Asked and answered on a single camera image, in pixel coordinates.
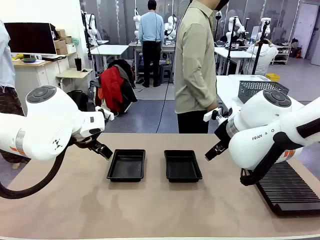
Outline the black slotted board rack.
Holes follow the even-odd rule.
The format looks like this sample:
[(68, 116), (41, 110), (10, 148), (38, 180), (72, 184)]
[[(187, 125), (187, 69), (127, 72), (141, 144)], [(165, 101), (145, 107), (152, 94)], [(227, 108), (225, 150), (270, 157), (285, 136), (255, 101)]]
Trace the black slotted board rack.
[(256, 187), (277, 216), (320, 216), (320, 197), (287, 162), (273, 165)]

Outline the red jacket on chair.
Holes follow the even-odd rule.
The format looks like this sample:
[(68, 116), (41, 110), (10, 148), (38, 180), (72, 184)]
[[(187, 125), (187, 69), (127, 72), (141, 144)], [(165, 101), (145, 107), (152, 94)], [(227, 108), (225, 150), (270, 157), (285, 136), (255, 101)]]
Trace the red jacket on chair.
[(114, 114), (125, 113), (132, 103), (138, 101), (134, 92), (135, 83), (132, 68), (124, 59), (108, 64), (98, 78), (98, 98)]

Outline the black backpack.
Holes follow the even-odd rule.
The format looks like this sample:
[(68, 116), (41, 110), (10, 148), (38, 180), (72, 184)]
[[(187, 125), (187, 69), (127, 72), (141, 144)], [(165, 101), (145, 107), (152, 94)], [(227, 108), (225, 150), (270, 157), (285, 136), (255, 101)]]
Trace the black backpack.
[(82, 90), (72, 90), (67, 95), (72, 98), (80, 111), (88, 111), (89, 98)]

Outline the stacked cardboard boxes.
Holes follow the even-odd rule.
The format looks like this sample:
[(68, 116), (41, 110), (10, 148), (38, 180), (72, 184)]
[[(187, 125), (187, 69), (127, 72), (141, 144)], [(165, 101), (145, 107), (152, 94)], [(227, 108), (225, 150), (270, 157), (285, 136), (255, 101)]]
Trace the stacked cardboard boxes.
[(72, 37), (67, 36), (64, 29), (56, 29), (55, 30), (55, 50), (58, 55), (67, 55), (68, 49), (67, 44), (72, 43)]

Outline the grey mesh basket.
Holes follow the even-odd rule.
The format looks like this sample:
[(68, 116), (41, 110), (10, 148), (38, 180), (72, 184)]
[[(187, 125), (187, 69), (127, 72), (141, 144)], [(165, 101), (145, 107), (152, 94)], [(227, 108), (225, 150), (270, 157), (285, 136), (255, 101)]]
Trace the grey mesh basket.
[(241, 80), (239, 82), (238, 98), (245, 104), (251, 97), (262, 90), (279, 90), (285, 94), (289, 93), (289, 89), (278, 82)]

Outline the person in white hoodie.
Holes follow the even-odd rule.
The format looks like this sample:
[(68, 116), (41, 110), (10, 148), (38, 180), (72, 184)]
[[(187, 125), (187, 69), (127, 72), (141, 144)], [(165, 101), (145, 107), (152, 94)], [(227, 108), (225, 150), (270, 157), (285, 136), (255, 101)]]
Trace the person in white hoodie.
[[(277, 47), (267, 38), (262, 40), (262, 47), (260, 50), (258, 62), (255, 69), (255, 75), (265, 76), (268, 71), (268, 67), (273, 58), (278, 54)], [(243, 69), (245, 75), (252, 75), (255, 64), (255, 57), (249, 60)]]

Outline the black computer monitor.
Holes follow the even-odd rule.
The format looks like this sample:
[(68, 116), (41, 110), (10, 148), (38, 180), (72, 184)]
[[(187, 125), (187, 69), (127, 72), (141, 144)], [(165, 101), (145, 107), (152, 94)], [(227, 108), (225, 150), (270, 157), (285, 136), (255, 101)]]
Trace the black computer monitor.
[(7, 22), (9, 47), (15, 54), (56, 55), (51, 25), (43, 22)]

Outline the white side table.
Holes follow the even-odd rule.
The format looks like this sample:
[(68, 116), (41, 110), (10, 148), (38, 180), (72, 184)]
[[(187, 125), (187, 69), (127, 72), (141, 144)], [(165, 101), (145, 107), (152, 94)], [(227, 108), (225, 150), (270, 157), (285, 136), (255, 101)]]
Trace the white side table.
[(217, 94), (225, 106), (225, 111), (228, 111), (229, 121), (263, 126), (279, 118), (304, 121), (312, 113), (311, 106), (303, 105), (279, 90), (261, 90), (246, 103), (242, 103), (238, 98), (240, 81), (267, 81), (262, 79), (262, 76), (257, 75), (217, 77)]

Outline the black tripod stand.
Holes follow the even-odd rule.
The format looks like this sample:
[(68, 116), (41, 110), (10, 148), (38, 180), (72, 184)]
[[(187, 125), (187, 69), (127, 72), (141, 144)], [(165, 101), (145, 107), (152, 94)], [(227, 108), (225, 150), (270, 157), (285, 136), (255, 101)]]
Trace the black tripod stand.
[(231, 34), (229, 34), (230, 38), (229, 38), (229, 45), (228, 45), (228, 55), (226, 58), (226, 70), (225, 70), (225, 75), (227, 75), (229, 73), (229, 67), (230, 67), (230, 60), (231, 60), (231, 49), (232, 49), (232, 43), (233, 43), (233, 36), (235, 33), (235, 26), (236, 26), (236, 16), (231, 17), (232, 19), (232, 29), (231, 29)]
[(263, 39), (270, 33), (270, 27), (269, 27), (270, 22), (271, 22), (271, 18), (264, 17), (264, 18), (261, 19), (261, 24), (263, 24), (263, 28), (262, 28), (260, 40), (259, 40), (259, 43), (258, 43), (258, 49), (257, 49), (257, 52), (255, 54), (255, 61), (254, 61), (253, 69), (252, 69), (252, 74), (253, 75), (255, 75), (255, 73), (256, 73), (257, 64), (258, 64), (260, 53), (261, 53), (261, 49), (262, 49), (262, 46), (263, 46)]

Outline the person in beige shirt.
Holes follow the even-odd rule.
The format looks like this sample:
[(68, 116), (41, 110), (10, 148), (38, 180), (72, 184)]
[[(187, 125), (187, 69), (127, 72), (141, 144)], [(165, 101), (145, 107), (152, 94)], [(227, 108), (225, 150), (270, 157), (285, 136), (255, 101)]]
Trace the person in beige shirt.
[(214, 12), (229, 0), (192, 0), (178, 27), (175, 44), (174, 96), (180, 134), (207, 134), (208, 111), (198, 101), (199, 79), (216, 78)]

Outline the white background work table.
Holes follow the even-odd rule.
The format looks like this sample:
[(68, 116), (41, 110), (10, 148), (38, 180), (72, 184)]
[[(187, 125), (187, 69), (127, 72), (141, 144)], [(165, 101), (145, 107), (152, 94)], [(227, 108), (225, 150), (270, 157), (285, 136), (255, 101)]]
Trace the white background work table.
[(108, 68), (109, 62), (120, 59), (129, 45), (103, 44), (93, 48), (90, 53), (93, 56), (93, 66), (96, 74)]
[(255, 55), (244, 50), (229, 51), (225, 47), (215, 47), (214, 53), (219, 63), (217, 75), (227, 75), (229, 72), (230, 62), (236, 64), (235, 74), (239, 75), (245, 66), (245, 62), (251, 60)]

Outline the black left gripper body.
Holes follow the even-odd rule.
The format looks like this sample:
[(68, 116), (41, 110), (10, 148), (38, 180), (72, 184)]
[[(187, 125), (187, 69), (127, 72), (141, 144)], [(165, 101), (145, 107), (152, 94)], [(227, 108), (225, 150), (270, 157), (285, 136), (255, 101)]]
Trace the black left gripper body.
[(71, 143), (76, 145), (81, 149), (89, 149), (89, 150), (100, 150), (102, 144), (98, 141), (99, 133), (95, 133), (88, 137), (76, 137), (75, 135), (71, 136)]

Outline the beige sleeved right forearm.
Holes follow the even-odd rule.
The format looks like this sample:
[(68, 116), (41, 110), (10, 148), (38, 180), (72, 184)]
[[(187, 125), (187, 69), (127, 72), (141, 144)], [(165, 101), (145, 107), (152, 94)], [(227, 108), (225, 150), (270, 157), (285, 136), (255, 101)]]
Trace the beige sleeved right forearm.
[(204, 79), (200, 78), (198, 81), (198, 87), (200, 91), (200, 96), (198, 97), (198, 101), (203, 108), (207, 110), (208, 106), (212, 102), (217, 102), (217, 81), (216, 78), (213, 78), (207, 84)]

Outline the black ESD tray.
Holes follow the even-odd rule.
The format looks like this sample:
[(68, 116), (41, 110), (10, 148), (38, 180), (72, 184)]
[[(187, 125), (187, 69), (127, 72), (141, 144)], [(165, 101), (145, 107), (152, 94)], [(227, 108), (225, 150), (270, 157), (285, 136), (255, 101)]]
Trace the black ESD tray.
[(144, 178), (144, 149), (116, 149), (106, 178), (111, 182), (140, 182)]
[(165, 150), (166, 178), (171, 183), (196, 183), (203, 179), (193, 150)]

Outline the person in blue shirt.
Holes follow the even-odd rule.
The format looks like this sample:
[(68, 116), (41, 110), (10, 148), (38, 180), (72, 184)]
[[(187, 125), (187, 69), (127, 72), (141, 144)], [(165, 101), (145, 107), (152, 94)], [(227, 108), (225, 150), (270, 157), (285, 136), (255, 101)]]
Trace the person in blue shirt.
[(150, 73), (152, 73), (153, 87), (158, 87), (159, 64), (161, 47), (165, 38), (165, 26), (162, 16), (156, 13), (156, 0), (148, 0), (148, 12), (143, 14), (139, 25), (139, 40), (143, 57), (143, 83), (142, 86), (150, 86)]

